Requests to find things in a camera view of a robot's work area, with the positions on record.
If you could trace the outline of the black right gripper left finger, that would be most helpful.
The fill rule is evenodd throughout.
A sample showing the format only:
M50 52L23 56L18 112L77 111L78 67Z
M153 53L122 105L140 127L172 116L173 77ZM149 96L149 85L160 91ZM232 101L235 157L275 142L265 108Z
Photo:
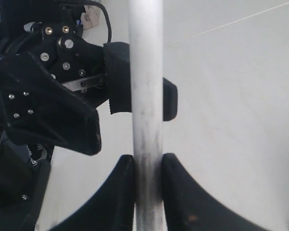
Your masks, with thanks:
M135 163L122 155L98 191L54 231L131 231L135 203Z

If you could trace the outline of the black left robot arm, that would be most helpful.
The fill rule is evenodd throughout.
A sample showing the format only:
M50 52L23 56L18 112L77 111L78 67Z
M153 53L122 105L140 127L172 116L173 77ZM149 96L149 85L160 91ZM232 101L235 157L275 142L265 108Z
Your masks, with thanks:
M0 0L0 231L30 231L50 163L26 164L1 143L101 150L97 107L131 112L129 45L86 42L77 24L92 0Z

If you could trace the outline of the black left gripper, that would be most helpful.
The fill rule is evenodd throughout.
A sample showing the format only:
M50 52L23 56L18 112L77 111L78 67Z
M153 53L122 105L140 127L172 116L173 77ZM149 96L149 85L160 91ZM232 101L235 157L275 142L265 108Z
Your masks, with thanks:
M18 145L101 150L97 107L131 112L130 46L82 38L93 0L0 0L0 126Z

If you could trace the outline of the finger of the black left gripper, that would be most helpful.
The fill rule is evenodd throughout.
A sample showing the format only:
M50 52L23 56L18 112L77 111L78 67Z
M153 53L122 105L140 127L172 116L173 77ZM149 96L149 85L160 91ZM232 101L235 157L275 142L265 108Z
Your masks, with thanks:
M163 78L163 121L175 119L178 111L178 89L169 80Z

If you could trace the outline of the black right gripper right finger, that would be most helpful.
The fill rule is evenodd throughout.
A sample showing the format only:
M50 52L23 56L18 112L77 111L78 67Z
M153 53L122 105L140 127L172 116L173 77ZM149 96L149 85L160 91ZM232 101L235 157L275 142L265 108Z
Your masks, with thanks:
M161 162L161 190L170 231L262 231L218 202L187 172L175 154Z

